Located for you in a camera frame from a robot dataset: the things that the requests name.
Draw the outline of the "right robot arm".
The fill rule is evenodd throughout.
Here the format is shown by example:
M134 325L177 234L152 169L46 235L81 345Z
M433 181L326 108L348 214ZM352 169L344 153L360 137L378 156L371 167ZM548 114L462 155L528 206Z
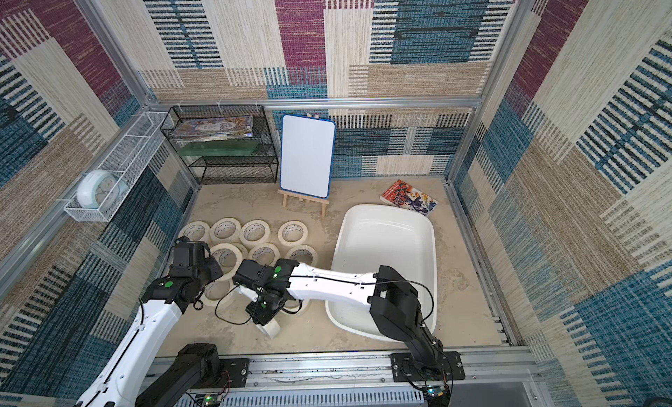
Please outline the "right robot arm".
M460 354L444 351L426 324L429 317L422 312L418 289L427 287L405 279L387 265L377 272L351 274L284 258L274 266L245 259L233 283L255 293L246 312L260 326L274 320L289 300L322 300L363 308L378 332L406 346L405 352L390 356L397 383L449 384L466 378Z

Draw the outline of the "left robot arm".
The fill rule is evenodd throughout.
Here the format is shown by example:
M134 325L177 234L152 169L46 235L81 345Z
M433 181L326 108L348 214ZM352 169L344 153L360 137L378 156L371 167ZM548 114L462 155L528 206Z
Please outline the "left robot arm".
M160 347L187 311L199 311L206 287L223 276L205 242L178 238L166 276L154 280L140 299L139 311L113 356L82 395L77 406L173 406L194 384L218 376L213 344L198 344L145 391L142 382Z

